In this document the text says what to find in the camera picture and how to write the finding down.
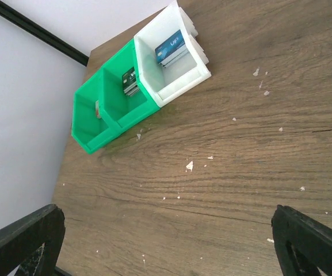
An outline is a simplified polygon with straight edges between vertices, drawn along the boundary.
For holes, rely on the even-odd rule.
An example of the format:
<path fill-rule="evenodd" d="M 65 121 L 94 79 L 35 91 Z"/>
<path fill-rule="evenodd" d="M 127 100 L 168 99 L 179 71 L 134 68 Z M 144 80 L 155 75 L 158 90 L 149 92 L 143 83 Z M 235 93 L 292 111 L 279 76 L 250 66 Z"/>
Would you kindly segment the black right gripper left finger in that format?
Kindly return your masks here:
<path fill-rule="evenodd" d="M 65 231 L 63 211 L 55 204 L 0 229 L 0 275 L 65 275 L 56 266 Z"/>

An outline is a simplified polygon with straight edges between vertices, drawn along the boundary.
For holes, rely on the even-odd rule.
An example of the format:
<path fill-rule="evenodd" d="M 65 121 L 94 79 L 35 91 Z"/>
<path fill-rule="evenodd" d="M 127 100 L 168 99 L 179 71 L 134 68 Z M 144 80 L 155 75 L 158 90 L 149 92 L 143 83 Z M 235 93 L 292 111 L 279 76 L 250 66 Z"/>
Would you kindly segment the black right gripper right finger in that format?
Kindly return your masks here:
<path fill-rule="evenodd" d="M 332 275 L 332 229 L 290 206 L 271 219 L 274 249 L 283 275 Z"/>

